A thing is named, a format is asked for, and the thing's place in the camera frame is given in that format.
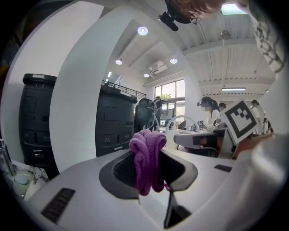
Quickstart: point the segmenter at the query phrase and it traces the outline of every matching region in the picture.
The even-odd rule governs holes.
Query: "tree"
[[[171,94],[162,94],[162,100],[170,99],[172,97]]]

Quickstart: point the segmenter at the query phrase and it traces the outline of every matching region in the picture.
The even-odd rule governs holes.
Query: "person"
[[[264,111],[256,99],[254,99],[251,102],[251,105],[252,105],[251,110],[253,111],[253,113],[256,116],[258,123],[259,123],[259,128],[253,132],[252,136],[258,136],[263,132],[263,129],[264,129],[264,123],[263,123]]]
[[[171,5],[184,18],[208,18],[221,11],[223,4],[235,3],[252,19],[256,44],[276,78],[285,73],[286,50],[276,29],[254,0],[172,0]]]
[[[268,133],[273,133],[274,131],[273,131],[273,128],[272,128],[272,126],[271,126],[271,123],[270,123],[270,121],[269,121],[266,117],[264,118],[264,123],[267,123],[267,124],[268,124],[267,130],[266,130],[266,134],[268,134]]]
[[[210,112],[206,122],[206,127],[208,130],[208,126],[214,125],[214,122],[221,118],[218,103],[210,97],[203,97],[200,105],[201,107],[205,108],[205,111]]]
[[[158,120],[158,124],[161,122],[161,114],[163,113],[163,102],[160,96],[156,96],[155,100],[152,101],[152,108],[154,109],[155,116]],[[154,125],[150,128],[151,131],[157,129],[157,122],[154,121]]]
[[[227,106],[227,104],[225,104],[225,103],[220,103],[220,104],[219,104],[219,110],[220,110],[220,111],[224,110],[224,109],[226,108],[226,106]]]
[[[251,102],[251,110],[253,111],[255,117],[257,118],[258,120],[258,123],[259,123],[259,128],[256,129],[253,134],[252,134],[252,137],[255,137],[255,136],[258,136],[259,135],[259,131],[260,131],[260,127],[261,127],[261,120],[260,120],[260,113],[258,111],[258,101],[256,99],[254,99],[252,102]]]

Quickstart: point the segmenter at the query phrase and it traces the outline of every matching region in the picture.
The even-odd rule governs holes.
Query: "window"
[[[160,96],[163,103],[163,110],[174,109],[175,116],[185,115],[185,80],[178,80],[172,83],[164,84],[155,88],[154,96]]]
[[[160,96],[163,100],[185,97],[185,80],[182,79],[156,87],[154,96]]]
[[[163,110],[167,110],[167,105],[168,105],[167,103],[163,103],[162,109],[163,109]]]
[[[169,103],[168,104],[168,109],[173,109],[175,108],[175,103]]]
[[[176,82],[169,83],[162,87],[161,99],[171,99],[176,97]]]
[[[176,116],[185,115],[185,101],[176,102]],[[183,122],[185,118],[178,118],[177,121]]]
[[[177,98],[178,97],[185,97],[185,80],[180,80],[176,82],[177,88]]]

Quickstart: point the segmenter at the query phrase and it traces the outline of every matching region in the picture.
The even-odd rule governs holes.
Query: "black hair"
[[[227,105],[227,104],[225,104],[225,103],[220,103],[220,104],[219,104],[219,107],[227,108],[226,105]]]
[[[252,104],[255,103],[255,104],[259,105],[259,102],[256,99],[253,99],[251,103]]]
[[[218,106],[218,103],[216,102],[216,100],[213,100],[212,98],[210,97],[204,97],[202,98],[202,103],[208,103],[211,107],[212,107],[212,112],[213,110],[219,110],[219,106]]]

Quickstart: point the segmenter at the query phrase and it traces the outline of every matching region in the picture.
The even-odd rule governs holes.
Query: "striped sleeve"
[[[275,27],[254,1],[249,1],[247,7],[241,5],[238,5],[238,7],[251,16],[257,46],[270,68],[275,74],[281,72],[285,66],[287,56]]]

